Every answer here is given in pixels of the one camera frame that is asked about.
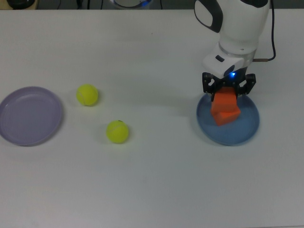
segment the orange cube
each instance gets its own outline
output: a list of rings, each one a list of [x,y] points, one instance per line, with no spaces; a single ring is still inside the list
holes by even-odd
[[[223,87],[216,92],[210,111],[218,126],[235,121],[241,110],[237,106],[234,88]]]
[[[225,113],[220,112],[215,115],[213,115],[213,118],[218,126],[228,124],[230,122],[235,121],[238,116],[241,114],[241,110],[237,107],[237,109],[233,112]]]
[[[211,112],[234,112],[237,108],[237,97],[232,87],[223,87],[214,95]]]

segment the yellow tennis ball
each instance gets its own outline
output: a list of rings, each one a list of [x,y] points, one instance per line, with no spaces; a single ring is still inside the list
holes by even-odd
[[[106,136],[113,143],[123,143],[129,136],[129,128],[123,121],[112,121],[106,128]]]
[[[98,100],[98,90],[93,85],[84,84],[77,89],[76,98],[82,105],[94,105]]]

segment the cable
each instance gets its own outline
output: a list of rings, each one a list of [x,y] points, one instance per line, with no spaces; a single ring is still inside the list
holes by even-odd
[[[61,0],[59,1],[59,5],[57,6],[57,10],[59,9],[60,5],[61,5]]]
[[[253,59],[253,62],[269,62],[271,60],[274,60],[276,57],[276,47],[275,47],[275,6],[274,6],[274,0],[270,0],[271,8],[272,8],[272,27],[271,27],[271,43],[272,43],[272,50],[274,53],[274,56],[272,58],[255,58]]]

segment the blue plate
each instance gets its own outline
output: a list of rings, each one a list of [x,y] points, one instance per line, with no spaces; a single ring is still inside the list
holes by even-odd
[[[236,121],[217,126],[210,113],[211,98],[204,95],[198,103],[196,117],[202,131],[213,141],[222,145],[239,145],[247,142],[257,132],[260,117],[257,107],[246,95],[237,99],[237,105],[241,110]]]
[[[34,146],[48,139],[62,117],[60,100],[42,87],[25,87],[0,104],[0,135],[20,146]]]

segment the blue light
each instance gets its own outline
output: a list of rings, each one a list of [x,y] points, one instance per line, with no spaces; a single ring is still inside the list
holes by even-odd
[[[143,2],[143,3],[142,3],[142,7],[148,5],[148,3],[149,3],[149,2],[147,2],[147,1]]]
[[[234,78],[235,75],[236,75],[236,73],[230,73],[231,78]]]

